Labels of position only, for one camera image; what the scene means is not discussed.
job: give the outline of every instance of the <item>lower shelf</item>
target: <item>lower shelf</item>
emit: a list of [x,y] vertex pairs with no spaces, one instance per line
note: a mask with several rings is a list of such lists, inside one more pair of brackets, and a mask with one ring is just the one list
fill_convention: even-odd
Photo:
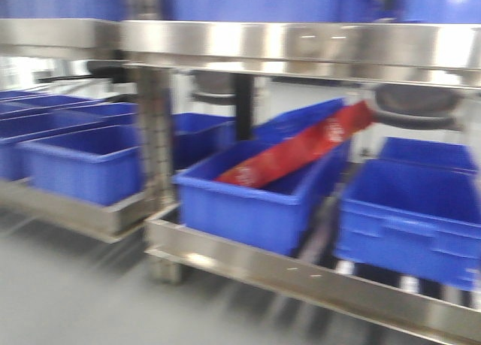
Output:
[[147,220],[147,253],[436,343],[481,343],[479,311],[310,263],[319,260],[315,255],[316,243],[318,249],[325,246],[316,239],[316,233],[303,246],[299,258],[291,258],[176,222],[176,206]]
[[0,180],[0,204],[106,243],[130,235],[148,216],[143,193],[102,207],[33,189],[27,180]]

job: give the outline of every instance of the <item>bin handle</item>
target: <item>bin handle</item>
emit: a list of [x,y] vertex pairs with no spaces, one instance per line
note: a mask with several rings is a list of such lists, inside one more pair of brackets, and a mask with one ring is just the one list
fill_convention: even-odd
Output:
[[432,238],[435,232],[435,227],[426,222],[404,219],[396,216],[386,218],[383,225],[384,228],[390,230],[424,236],[427,238]]

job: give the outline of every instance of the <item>plastic bin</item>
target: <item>plastic bin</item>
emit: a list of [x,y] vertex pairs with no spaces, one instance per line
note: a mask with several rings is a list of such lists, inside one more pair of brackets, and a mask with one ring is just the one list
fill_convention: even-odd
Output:
[[234,119],[200,113],[174,115],[174,166],[187,168],[235,143]]
[[0,92],[0,101],[10,101],[16,98],[25,98],[25,97],[36,97],[40,95],[46,95],[42,92],[28,92],[28,91],[1,91]]
[[84,97],[72,97],[69,95],[45,95],[42,97],[32,97],[32,98],[18,98],[15,103],[29,104],[36,107],[48,107],[50,109],[54,108],[69,108],[76,107],[81,104],[97,104],[100,103],[99,99],[91,99]]
[[479,170],[466,146],[406,138],[387,138],[379,159],[445,168],[474,175]]
[[126,0],[4,0],[10,18],[124,20]]
[[401,21],[481,23],[481,0],[398,0]]
[[0,102],[0,120],[31,116],[33,114],[45,113],[46,111],[44,108],[28,106],[27,104]]
[[335,253],[471,290],[481,260],[481,208],[471,177],[367,161],[343,194]]
[[[339,22],[342,0],[164,0],[170,20],[231,22]],[[349,18],[362,22],[372,0],[349,0]]]
[[142,190],[139,143],[132,126],[110,126],[20,147],[34,187],[108,206]]
[[380,0],[340,0],[339,21],[372,22],[380,17]]
[[331,116],[342,107],[343,99],[335,98],[312,106],[291,110],[255,127],[254,134],[263,142],[278,144]]
[[175,176],[183,204],[183,223],[212,235],[289,255],[298,246],[314,205],[339,180],[349,144],[340,145],[321,160],[264,189],[213,181],[269,146],[242,141]]
[[100,124],[98,117],[67,111],[0,120],[0,178],[19,180],[28,176],[17,146],[19,142],[89,129]]
[[95,114],[102,117],[106,126],[133,125],[137,113],[135,103],[103,103],[69,107],[69,110]]

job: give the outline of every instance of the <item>upper shelf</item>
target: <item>upper shelf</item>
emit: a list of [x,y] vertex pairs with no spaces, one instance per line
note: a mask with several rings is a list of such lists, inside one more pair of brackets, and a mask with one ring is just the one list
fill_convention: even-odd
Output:
[[89,19],[0,20],[0,55],[113,59],[119,26]]
[[481,26],[125,21],[130,60],[165,68],[481,87]]

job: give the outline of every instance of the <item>red plastic bag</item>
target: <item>red plastic bag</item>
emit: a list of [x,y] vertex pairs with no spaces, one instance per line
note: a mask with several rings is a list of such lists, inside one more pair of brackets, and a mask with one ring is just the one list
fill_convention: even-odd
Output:
[[241,162],[216,180],[261,188],[324,156],[373,121],[374,116],[365,101],[345,107],[293,138]]

